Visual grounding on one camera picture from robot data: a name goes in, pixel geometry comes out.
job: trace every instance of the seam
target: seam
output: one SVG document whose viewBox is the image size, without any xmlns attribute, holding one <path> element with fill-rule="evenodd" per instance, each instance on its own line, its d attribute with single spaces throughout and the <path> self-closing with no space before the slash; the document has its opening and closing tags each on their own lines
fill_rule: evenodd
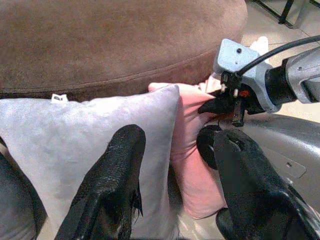
<svg viewBox="0 0 320 240">
<path fill-rule="evenodd" d="M 43 87 L 43 88 L 2 88 L 0 90 L 0 93 L 11 93 L 10 90 L 13 90 L 14 93 L 23 93 L 28 92 L 28 93 L 44 93 L 44 92 L 51 92 L 51 91 L 64 91 L 64 90 L 76 90 L 76 89 L 85 89 L 85 88 L 91 88 L 91 87 L 99 87 L 101 85 L 104 85 L 105 83 L 108 84 L 112 84 L 113 82 L 126 82 L 128 80 L 134 80 L 134 79 L 139 79 L 139 78 L 143 78 L 145 76 L 152 76 L 152 75 L 156 75 L 156 74 L 161 74 L 164 73 L 168 70 L 172 70 L 174 68 L 178 68 L 182 65 L 194 62 L 195 60 L 201 58 L 202 56 L 206 56 L 209 55 L 211 53 L 213 53 L 214 51 L 216 51 L 218 48 L 218 45 L 210 50 L 207 50 L 195 57 L 162 67 L 162 68 L 158 68 L 158 69 L 154 69 L 154 70 L 149 70 L 149 71 L 144 71 L 138 74 L 133 74 L 133 75 L 127 75 L 127 76 L 123 76 L 123 77 L 117 77 L 117 78 L 112 78 L 112 79 L 108 79 L 108 80 L 102 80 L 102 81 L 95 81 L 95 82 L 86 82 L 86 83 L 80 83 L 80 84 L 73 84 L 73 85 L 65 85 L 65 86 L 61 86 L 61 87 Z"/>
</svg>

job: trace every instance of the screw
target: screw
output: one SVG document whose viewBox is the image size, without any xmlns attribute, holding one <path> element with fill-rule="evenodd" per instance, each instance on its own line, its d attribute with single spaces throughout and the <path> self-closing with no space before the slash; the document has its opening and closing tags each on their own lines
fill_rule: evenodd
<svg viewBox="0 0 320 240">
<path fill-rule="evenodd" d="M 238 93 L 239 93 L 239 90 L 236 88 L 236 89 L 234 90 L 234 92 L 233 92 L 233 96 L 234 96 L 235 98 L 237 98 L 237 97 L 238 97 Z"/>
<path fill-rule="evenodd" d="M 226 91 L 226 85 L 224 83 L 221 84 L 221 93 Z"/>
</svg>

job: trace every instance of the pink pillow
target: pink pillow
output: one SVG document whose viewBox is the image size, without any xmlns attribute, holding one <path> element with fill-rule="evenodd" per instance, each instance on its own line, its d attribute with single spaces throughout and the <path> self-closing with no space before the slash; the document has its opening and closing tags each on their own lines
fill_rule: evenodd
<svg viewBox="0 0 320 240">
<path fill-rule="evenodd" d="M 155 91 L 169 83 L 151 83 L 149 91 Z M 201 158 L 197 145 L 200 129 L 212 117 L 211 113 L 198 114 L 198 108 L 214 97 L 220 86 L 213 78 L 197 86 L 177 84 L 180 102 L 171 144 L 171 163 L 183 199 L 183 208 L 194 219 L 205 218 L 226 205 L 218 172 L 209 168 Z"/>
</svg>

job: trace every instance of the black metal frame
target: black metal frame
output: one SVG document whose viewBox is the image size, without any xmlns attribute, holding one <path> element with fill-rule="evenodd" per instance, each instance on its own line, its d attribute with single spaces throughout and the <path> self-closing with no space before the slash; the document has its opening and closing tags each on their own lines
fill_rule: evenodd
<svg viewBox="0 0 320 240">
<path fill-rule="evenodd" d="M 320 8 L 320 3 L 318 3 L 317 1 L 315 0 L 310 0 L 310 3 L 315 5 L 316 7 Z"/>
<path fill-rule="evenodd" d="M 279 24 L 284 24 L 290 29 L 293 27 L 293 25 L 287 21 L 287 16 L 288 16 L 288 13 L 289 13 L 294 1 L 295 0 L 287 0 L 285 7 L 282 11 L 282 14 L 279 15 L 277 12 L 275 12 L 270 7 L 268 7 L 266 4 L 264 4 L 261 0 L 254 0 L 255 3 L 259 4 L 262 8 L 267 10 L 272 16 L 277 18 L 279 20 L 279 22 L 278 22 Z"/>
</svg>

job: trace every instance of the gray plastic housing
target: gray plastic housing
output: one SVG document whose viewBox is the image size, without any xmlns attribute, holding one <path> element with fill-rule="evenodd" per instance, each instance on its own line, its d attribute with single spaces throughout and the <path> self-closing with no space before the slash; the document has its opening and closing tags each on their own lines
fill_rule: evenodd
<svg viewBox="0 0 320 240">
<path fill-rule="evenodd" d="M 259 56 L 257 51 L 225 38 L 215 55 L 213 72 L 216 74 L 222 74 L 224 71 L 234 73 Z M 272 68 L 271 65 L 261 62 L 247 71 L 242 78 L 242 83 L 252 88 L 261 107 L 267 113 L 275 113 L 280 110 L 279 106 L 271 102 L 266 90 L 265 74 L 268 69 Z"/>
<path fill-rule="evenodd" d="M 320 102 L 320 47 L 290 57 L 286 79 L 300 102 Z"/>
<path fill-rule="evenodd" d="M 231 119 L 209 124 L 235 128 Z M 278 174 L 320 212 L 320 123 L 261 113 L 246 115 L 237 129 L 255 140 Z"/>
</svg>

